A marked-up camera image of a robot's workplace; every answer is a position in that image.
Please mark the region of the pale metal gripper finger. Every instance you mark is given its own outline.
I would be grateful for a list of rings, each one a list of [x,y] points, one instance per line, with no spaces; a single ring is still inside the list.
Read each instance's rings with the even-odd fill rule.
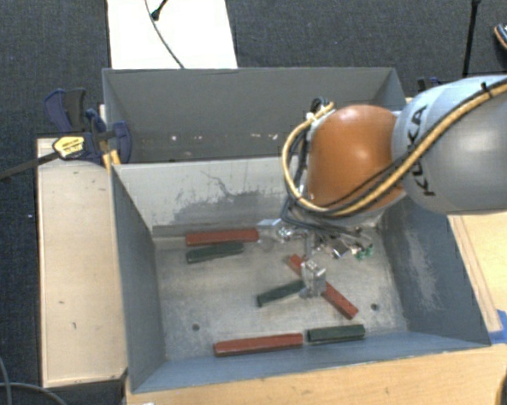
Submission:
[[[264,219],[256,224],[259,234],[257,243],[265,251],[271,251],[277,244],[292,241],[292,230],[279,218]]]
[[[302,281],[304,282],[304,287],[299,292],[300,297],[304,299],[317,297],[326,290],[327,270],[324,267],[308,259],[304,260],[301,264],[300,272]]]

